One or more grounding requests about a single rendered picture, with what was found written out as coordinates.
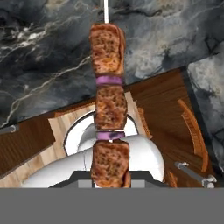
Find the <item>white round object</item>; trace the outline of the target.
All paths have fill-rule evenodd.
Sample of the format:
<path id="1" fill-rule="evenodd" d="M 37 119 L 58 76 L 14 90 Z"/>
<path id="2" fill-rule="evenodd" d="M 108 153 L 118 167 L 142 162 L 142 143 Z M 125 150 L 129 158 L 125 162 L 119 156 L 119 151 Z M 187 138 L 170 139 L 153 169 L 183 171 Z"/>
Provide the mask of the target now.
<path id="1" fill-rule="evenodd" d="M 70 178 L 75 171 L 89 171 L 92 164 L 92 146 L 98 136 L 91 112 L 78 119 L 66 133 L 63 143 L 66 157 L 51 162 L 34 172 L 22 184 L 23 188 L 48 188 Z M 165 164 L 158 147 L 139 134 L 129 116 L 119 137 L 130 146 L 130 171 L 150 172 L 155 180 L 163 182 Z"/>

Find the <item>small orange curved wooden piece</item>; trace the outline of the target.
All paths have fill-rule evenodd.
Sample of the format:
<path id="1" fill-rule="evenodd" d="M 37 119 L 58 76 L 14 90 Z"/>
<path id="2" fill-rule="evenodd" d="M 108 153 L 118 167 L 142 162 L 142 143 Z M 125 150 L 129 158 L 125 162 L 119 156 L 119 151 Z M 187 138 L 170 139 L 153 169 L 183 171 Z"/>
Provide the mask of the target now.
<path id="1" fill-rule="evenodd" d="M 138 110 L 138 114 L 139 114 L 139 116 L 141 118 L 141 121 L 142 121 L 143 128 L 144 128 L 146 136 L 149 139 L 152 139 L 152 134 L 150 133 L 150 130 L 148 128 L 148 124 L 147 124 L 147 122 L 145 120 L 145 117 L 144 117 L 144 109 L 143 108 L 137 108 L 137 110 Z"/>

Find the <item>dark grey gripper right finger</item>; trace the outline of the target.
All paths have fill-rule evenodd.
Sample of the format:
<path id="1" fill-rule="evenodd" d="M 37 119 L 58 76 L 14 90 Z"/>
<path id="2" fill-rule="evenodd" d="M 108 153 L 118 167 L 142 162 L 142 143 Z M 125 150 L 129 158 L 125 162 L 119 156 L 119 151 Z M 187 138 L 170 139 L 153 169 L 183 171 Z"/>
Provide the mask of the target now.
<path id="1" fill-rule="evenodd" d="M 158 188 L 167 187 L 167 184 L 155 180 L 149 171 L 131 171 L 132 188 Z"/>

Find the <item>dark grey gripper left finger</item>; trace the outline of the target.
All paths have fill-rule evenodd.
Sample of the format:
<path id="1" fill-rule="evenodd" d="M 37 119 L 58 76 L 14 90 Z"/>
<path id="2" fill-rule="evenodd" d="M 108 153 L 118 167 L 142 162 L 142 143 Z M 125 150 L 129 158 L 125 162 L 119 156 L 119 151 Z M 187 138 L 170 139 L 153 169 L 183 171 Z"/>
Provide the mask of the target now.
<path id="1" fill-rule="evenodd" d="M 69 179 L 63 180 L 58 184 L 52 185 L 52 188 L 94 188 L 95 184 L 91 179 L 89 171 L 74 171 Z"/>

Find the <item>kebab skewer with meat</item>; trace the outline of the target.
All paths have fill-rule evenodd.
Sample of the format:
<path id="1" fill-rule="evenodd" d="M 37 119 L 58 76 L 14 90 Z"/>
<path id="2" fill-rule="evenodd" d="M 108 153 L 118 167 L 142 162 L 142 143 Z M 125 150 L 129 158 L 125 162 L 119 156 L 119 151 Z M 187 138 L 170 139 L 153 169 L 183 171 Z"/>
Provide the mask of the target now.
<path id="1" fill-rule="evenodd" d="M 128 105 L 123 89 L 125 37 L 109 22 L 109 0 L 102 0 L 101 23 L 91 25 L 91 60 L 97 86 L 91 178 L 101 188 L 129 188 L 130 145 L 123 141 Z"/>

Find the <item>large orange curved wooden piece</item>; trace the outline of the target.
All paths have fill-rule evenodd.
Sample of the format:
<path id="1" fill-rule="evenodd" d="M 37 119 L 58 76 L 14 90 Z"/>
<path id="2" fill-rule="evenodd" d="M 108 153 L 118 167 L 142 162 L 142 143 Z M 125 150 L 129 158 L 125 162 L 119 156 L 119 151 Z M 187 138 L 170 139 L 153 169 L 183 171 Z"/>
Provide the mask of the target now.
<path id="1" fill-rule="evenodd" d="M 185 102 L 181 99 L 178 100 L 178 105 L 183 109 L 182 118 L 190 132 L 193 143 L 193 152 L 196 156 L 202 158 L 201 171 L 206 172 L 209 165 L 209 156 L 207 147 L 204 142 L 204 138 L 200 131 L 200 126 L 193 114 L 193 112 L 187 107 Z"/>

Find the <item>dark wooden cupboard door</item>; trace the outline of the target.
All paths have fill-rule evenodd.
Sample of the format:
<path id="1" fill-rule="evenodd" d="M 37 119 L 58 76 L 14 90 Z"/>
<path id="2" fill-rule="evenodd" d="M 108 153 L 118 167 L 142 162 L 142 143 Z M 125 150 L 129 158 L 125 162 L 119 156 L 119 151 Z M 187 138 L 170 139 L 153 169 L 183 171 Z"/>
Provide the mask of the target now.
<path id="1" fill-rule="evenodd" d="M 49 112 L 20 122 L 19 130 L 0 135 L 0 178 L 33 158 L 55 141 Z"/>
<path id="2" fill-rule="evenodd" d="M 125 90 L 131 93 L 136 105 L 144 109 L 152 141 L 164 158 L 164 181 L 175 188 L 202 187 L 201 183 L 174 164 L 187 162 L 191 170 L 204 178 L 214 174 L 210 158 L 206 172 L 201 171 L 202 158 L 194 154 L 192 137 L 181 116 L 183 109 L 178 104 L 179 99 L 185 102 L 196 118 L 182 78 L 182 71 L 175 69 L 128 85 Z"/>

